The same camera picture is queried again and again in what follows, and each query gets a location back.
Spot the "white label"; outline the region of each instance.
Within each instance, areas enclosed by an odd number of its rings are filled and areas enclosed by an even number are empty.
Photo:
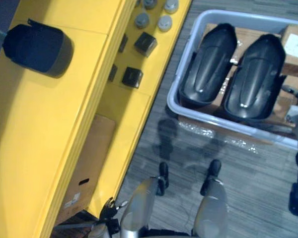
[[[74,195],[73,200],[67,202],[64,204],[64,209],[72,206],[74,203],[76,203],[79,200],[80,192]]]
[[[288,55],[298,57],[298,35],[290,34],[285,45]]]
[[[72,200],[64,204],[64,209],[72,205]]]
[[[74,195],[72,204],[76,203],[79,200],[79,197],[80,197],[80,192]]]

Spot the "black square button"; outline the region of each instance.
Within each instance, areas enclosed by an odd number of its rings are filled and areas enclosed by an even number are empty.
[[[143,73],[141,70],[127,67],[122,83],[130,87],[139,88],[142,77]]]

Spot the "gray knob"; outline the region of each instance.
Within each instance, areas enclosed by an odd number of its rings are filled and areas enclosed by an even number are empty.
[[[162,16],[159,18],[158,27],[161,31],[166,32],[170,30],[172,26],[172,18],[169,15]]]
[[[144,0],[146,9],[153,9],[157,5],[157,0]]]
[[[149,16],[147,13],[143,12],[136,16],[135,25],[139,28],[145,28],[149,25]]]
[[[164,4],[164,10],[167,13],[173,14],[179,8],[179,0],[167,0]]]

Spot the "gray plastic bin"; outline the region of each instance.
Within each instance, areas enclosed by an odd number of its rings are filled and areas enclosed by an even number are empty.
[[[184,48],[179,66],[174,77],[174,81],[168,93],[167,104],[169,108],[173,112],[179,115],[186,116],[188,118],[214,124],[219,127],[237,131],[239,133],[250,135],[258,139],[269,140],[275,144],[287,146],[297,150],[298,142],[296,140],[276,135],[264,130],[256,129],[250,126],[241,125],[239,123],[218,118],[206,113],[197,112],[195,110],[185,108],[179,104],[177,98],[179,84],[185,75],[190,59],[192,57],[192,53],[197,50],[200,44],[207,23],[219,24],[225,22],[230,23],[235,27],[242,27],[277,34],[280,33],[289,24],[298,24],[298,21],[295,20],[262,16],[250,13],[223,10],[204,11],[195,20],[190,32],[190,36]]]

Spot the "yellow panel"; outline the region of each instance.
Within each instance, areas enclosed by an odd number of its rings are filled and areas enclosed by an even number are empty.
[[[121,0],[21,0],[14,19],[108,34]]]
[[[173,25],[168,32],[161,32],[156,26],[160,16],[167,15],[163,9],[164,1],[158,1],[157,6],[153,10],[148,10],[150,17],[150,24],[143,30],[139,30],[134,20],[136,16],[142,12],[140,7],[136,7],[131,16],[131,20],[128,23],[126,29],[126,35],[128,42],[125,46],[124,51],[121,54],[117,54],[115,64],[117,65],[117,73],[114,80],[116,85],[121,87],[129,88],[125,86],[121,79],[125,73],[126,67],[134,67],[140,69],[144,75],[140,84],[139,89],[134,91],[142,92],[147,95],[152,95],[152,92],[158,86],[161,74],[167,64],[168,56],[171,54],[176,36],[178,35],[182,21],[186,14],[186,7],[189,5],[189,0],[180,1],[180,8],[177,12],[170,15],[173,21]],[[144,57],[136,51],[134,43],[142,32],[147,32],[157,39],[157,46],[152,51],[149,57]]]
[[[132,156],[130,147],[135,143],[135,134],[140,134],[140,122],[145,120],[144,111],[148,108],[150,97],[132,92],[111,83],[107,84],[98,106],[97,113],[117,122],[109,153],[104,163],[101,178],[90,202],[92,211],[100,211],[107,201],[108,193],[118,191]]]
[[[62,30],[75,48],[59,79],[23,69],[0,53],[0,238],[32,237],[44,219],[106,41],[106,35]]]
[[[163,1],[158,1],[157,7],[148,10],[151,24],[154,23],[154,25],[144,30],[139,30],[134,26],[134,19],[142,10],[137,7],[133,11],[126,29],[127,45],[123,53],[118,53],[115,59],[118,70],[114,81],[106,85],[105,93],[97,109],[98,113],[114,119],[120,126],[112,141],[88,207],[88,211],[96,217],[99,217],[101,208],[107,199],[111,196],[116,197],[119,192],[190,2],[191,0],[180,1],[178,11],[171,15],[173,26],[165,33],[155,27],[159,16],[165,14],[161,11]],[[143,31],[154,35],[158,42],[158,46],[148,58],[143,57],[133,48],[134,42]],[[139,89],[127,87],[121,83],[127,66],[139,68],[144,73]]]

